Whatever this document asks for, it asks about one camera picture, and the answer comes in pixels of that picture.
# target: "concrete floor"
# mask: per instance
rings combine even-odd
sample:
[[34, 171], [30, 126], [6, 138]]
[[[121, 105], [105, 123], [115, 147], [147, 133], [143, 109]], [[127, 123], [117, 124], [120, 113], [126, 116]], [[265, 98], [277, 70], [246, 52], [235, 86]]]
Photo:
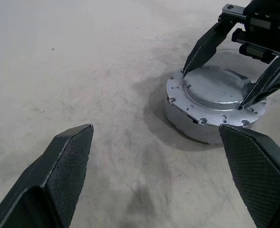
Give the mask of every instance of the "concrete floor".
[[[165, 84], [226, 3], [0, 0], [0, 202], [67, 128], [95, 132], [73, 228], [254, 228], [223, 146], [164, 115]], [[210, 60], [253, 80], [267, 65], [228, 38]], [[255, 130], [280, 146], [280, 91]]]

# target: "gray floor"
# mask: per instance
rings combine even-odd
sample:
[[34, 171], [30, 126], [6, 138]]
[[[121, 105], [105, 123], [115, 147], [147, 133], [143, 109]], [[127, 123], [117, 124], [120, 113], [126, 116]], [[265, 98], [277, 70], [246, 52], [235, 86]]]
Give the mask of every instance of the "gray floor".
[[[57, 133], [95, 132], [73, 228], [253, 228], [223, 146], [165, 118], [165, 84], [226, 3], [0, 0], [0, 201]], [[228, 38], [210, 60], [253, 80], [267, 67]], [[280, 146], [280, 91], [255, 130]]]

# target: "silver metal part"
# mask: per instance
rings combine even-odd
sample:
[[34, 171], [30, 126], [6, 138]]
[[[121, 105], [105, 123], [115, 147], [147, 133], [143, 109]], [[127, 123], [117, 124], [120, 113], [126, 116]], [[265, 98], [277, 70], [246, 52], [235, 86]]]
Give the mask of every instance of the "silver metal part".
[[221, 124], [249, 126], [266, 110], [266, 100], [237, 110], [251, 87], [248, 78], [218, 66], [204, 66], [185, 77], [176, 72], [167, 82], [166, 115], [186, 135], [221, 143]]
[[[244, 7], [235, 6], [235, 5], [231, 5], [231, 4], [226, 4], [222, 8], [222, 13], [237, 17], [237, 18], [245, 21], [246, 16], [243, 15], [243, 11], [244, 11]], [[267, 29], [270, 27], [269, 22], [263, 21], [260, 19], [251, 19], [251, 24], [262, 27], [262, 28], [267, 28]]]

